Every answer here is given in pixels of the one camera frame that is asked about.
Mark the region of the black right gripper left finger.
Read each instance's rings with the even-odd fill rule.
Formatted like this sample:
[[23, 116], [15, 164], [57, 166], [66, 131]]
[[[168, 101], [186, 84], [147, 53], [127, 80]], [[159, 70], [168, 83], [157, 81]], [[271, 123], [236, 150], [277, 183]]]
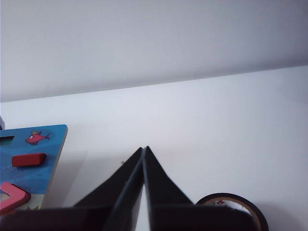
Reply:
[[143, 187], [142, 148], [74, 207], [96, 208], [101, 231], [134, 231]]

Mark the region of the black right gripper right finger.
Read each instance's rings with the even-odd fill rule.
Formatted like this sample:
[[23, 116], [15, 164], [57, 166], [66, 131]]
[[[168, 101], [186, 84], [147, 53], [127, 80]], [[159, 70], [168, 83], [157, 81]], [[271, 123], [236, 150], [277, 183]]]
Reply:
[[150, 147], [145, 148], [143, 177], [146, 189], [150, 230], [184, 231], [185, 208], [192, 201], [169, 178]]

